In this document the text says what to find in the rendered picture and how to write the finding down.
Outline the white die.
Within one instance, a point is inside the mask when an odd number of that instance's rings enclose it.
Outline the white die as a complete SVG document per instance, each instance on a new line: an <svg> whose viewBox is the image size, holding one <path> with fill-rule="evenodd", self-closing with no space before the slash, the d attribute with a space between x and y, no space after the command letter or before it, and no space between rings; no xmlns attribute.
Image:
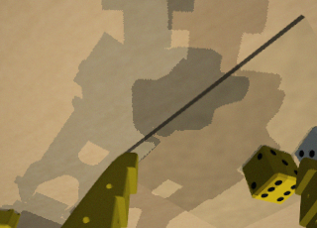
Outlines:
<svg viewBox="0 0 317 228"><path fill-rule="evenodd" d="M303 158L317 160L317 127L314 127L299 147L295 156L301 162Z"/></svg>

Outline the yellow die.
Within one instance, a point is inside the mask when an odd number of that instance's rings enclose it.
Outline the yellow die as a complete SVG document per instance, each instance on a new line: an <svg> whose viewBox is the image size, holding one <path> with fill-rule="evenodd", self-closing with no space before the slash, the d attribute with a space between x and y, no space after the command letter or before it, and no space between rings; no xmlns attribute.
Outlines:
<svg viewBox="0 0 317 228"><path fill-rule="evenodd" d="M267 146L243 167L252 198L278 204L294 193L297 171L291 154Z"/></svg>

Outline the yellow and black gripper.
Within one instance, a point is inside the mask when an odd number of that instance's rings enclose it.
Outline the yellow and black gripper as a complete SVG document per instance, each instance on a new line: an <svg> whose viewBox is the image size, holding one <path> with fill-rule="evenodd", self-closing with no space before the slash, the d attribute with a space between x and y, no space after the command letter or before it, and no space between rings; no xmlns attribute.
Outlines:
<svg viewBox="0 0 317 228"><path fill-rule="evenodd" d="M99 176L60 228L126 228L130 194L137 193L137 153L124 153ZM301 196L299 225L317 228L317 161L299 164L295 194Z"/></svg>

